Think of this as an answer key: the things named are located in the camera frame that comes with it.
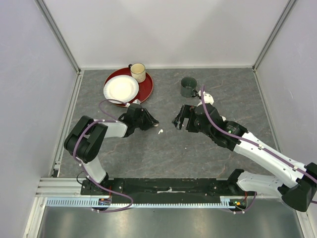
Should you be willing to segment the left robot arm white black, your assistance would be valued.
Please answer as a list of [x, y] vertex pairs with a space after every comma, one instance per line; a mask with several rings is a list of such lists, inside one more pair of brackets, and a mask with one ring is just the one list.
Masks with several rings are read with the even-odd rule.
[[118, 119], [96, 120], [82, 116], [64, 141], [64, 149], [83, 167], [87, 177], [93, 181], [92, 190], [107, 193], [108, 174], [102, 168], [98, 154], [105, 138], [126, 138], [135, 129], [146, 131], [159, 124], [147, 109], [132, 103]]

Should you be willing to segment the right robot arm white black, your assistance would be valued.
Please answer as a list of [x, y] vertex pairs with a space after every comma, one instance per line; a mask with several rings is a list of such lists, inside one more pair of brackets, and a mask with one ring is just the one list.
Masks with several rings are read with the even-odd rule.
[[188, 119], [186, 130], [203, 133], [217, 146], [243, 155], [272, 175], [257, 175], [236, 169], [227, 182], [228, 192], [238, 195], [242, 191], [279, 196], [289, 207], [306, 212], [314, 203], [317, 192], [317, 166], [291, 159], [266, 145], [242, 125], [224, 120], [211, 104], [183, 105], [172, 124], [181, 129]]

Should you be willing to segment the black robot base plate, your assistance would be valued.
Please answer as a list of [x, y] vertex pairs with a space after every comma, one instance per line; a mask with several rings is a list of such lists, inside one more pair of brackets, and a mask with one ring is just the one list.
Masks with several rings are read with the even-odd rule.
[[83, 180], [81, 195], [110, 195], [119, 201], [216, 201], [221, 196], [250, 198], [253, 191], [245, 192], [237, 184], [241, 169], [236, 169], [228, 179], [216, 178], [109, 178], [102, 186], [110, 189], [105, 191], [88, 179]]

